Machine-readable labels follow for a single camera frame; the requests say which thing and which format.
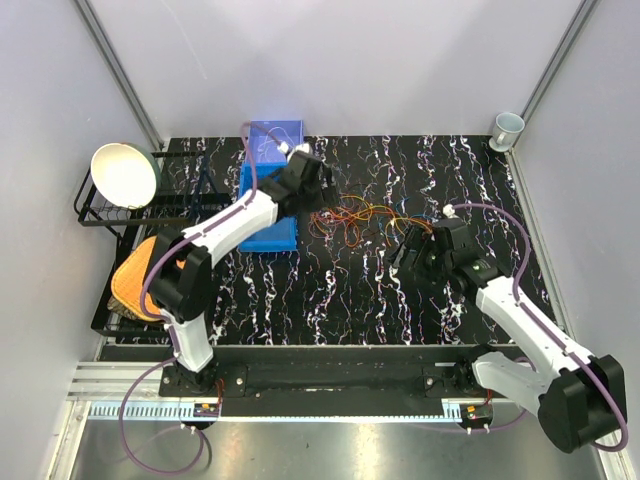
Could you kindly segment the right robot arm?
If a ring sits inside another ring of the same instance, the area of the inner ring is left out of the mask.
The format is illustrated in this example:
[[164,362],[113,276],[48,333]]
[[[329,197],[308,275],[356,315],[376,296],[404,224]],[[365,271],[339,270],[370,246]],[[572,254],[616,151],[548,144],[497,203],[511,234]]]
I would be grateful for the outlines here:
[[457,360],[454,384],[466,396],[490,390],[534,415],[551,443],[572,453],[626,425],[624,370],[610,355],[594,356],[551,321],[509,272],[484,254],[459,218],[430,229],[411,226],[391,257],[427,286],[450,286],[494,320],[526,363],[480,345]]

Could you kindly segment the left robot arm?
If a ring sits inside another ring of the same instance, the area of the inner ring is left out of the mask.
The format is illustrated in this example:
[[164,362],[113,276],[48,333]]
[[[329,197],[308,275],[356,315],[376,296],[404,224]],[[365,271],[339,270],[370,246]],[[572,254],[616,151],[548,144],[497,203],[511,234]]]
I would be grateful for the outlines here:
[[183,231],[159,233],[144,277],[140,305],[150,299],[165,322],[181,384],[196,396],[215,386],[209,365],[205,311],[213,288],[213,270],[229,252],[284,218],[313,213],[337,202],[333,172],[304,145],[288,154],[286,165],[259,179],[251,165],[252,187],[236,202]]

